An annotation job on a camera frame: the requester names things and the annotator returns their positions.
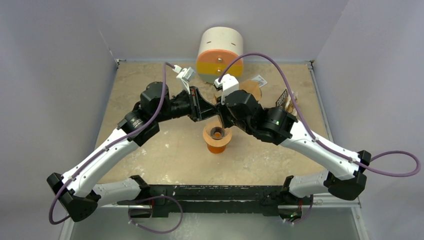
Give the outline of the light wooden ring coaster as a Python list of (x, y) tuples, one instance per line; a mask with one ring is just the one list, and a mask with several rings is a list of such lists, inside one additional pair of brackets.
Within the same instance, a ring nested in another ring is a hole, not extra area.
[(205, 131), (205, 127), (203, 128), (202, 136), (203, 136), (203, 139), (204, 139), (204, 141), (206, 142), (207, 145), (211, 145), (211, 146), (214, 146), (214, 147), (221, 147), (221, 146), (224, 146), (224, 145), (228, 145), (229, 142), (232, 140), (233, 132), (230, 128), (227, 128), (229, 130), (229, 135), (227, 137), (225, 137), (221, 140), (214, 140), (214, 139), (211, 139), (210, 137), (207, 136), (206, 131)]

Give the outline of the brown paper coffee filter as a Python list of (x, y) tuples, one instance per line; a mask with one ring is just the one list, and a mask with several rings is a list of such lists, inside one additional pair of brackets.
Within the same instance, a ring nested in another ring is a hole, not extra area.
[(260, 101), (262, 98), (262, 91), (257, 81), (245, 80), (239, 84), (239, 89), (252, 94), (256, 101)]
[(214, 94), (213, 95), (213, 104), (217, 106), (222, 105), (222, 95), (221, 94)]

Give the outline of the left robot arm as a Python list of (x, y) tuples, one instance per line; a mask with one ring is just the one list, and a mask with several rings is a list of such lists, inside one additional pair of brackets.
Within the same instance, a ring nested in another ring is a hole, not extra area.
[(133, 109), (97, 149), (67, 172), (54, 172), (47, 178), (54, 193), (48, 212), (49, 222), (57, 224), (53, 217), (57, 203), (75, 222), (86, 219), (104, 205), (122, 201), (134, 201), (138, 205), (146, 203), (149, 185), (138, 175), (107, 184), (100, 184), (99, 180), (157, 134), (160, 122), (186, 116), (200, 122), (217, 115), (222, 103), (220, 97), (215, 103), (206, 101), (195, 86), (170, 96), (164, 81), (149, 83)]

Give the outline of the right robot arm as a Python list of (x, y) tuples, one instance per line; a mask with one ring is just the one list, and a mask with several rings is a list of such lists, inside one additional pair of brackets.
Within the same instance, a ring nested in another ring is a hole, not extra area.
[(303, 122), (282, 107), (263, 108), (255, 97), (236, 90), (216, 105), (225, 128), (236, 126), (256, 139), (294, 150), (325, 168), (324, 171), (286, 178), (280, 196), (288, 204), (308, 195), (330, 193), (347, 201), (365, 189), (372, 155), (350, 151), (319, 135), (307, 132)]

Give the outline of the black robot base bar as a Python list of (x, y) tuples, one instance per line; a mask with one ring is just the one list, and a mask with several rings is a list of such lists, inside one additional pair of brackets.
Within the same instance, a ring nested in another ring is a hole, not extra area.
[(152, 206), (154, 218), (170, 213), (261, 214), (266, 217), (290, 217), (291, 209), (307, 206), (312, 197), (298, 198), (282, 185), (170, 185), (152, 184), (134, 200), (118, 205)]

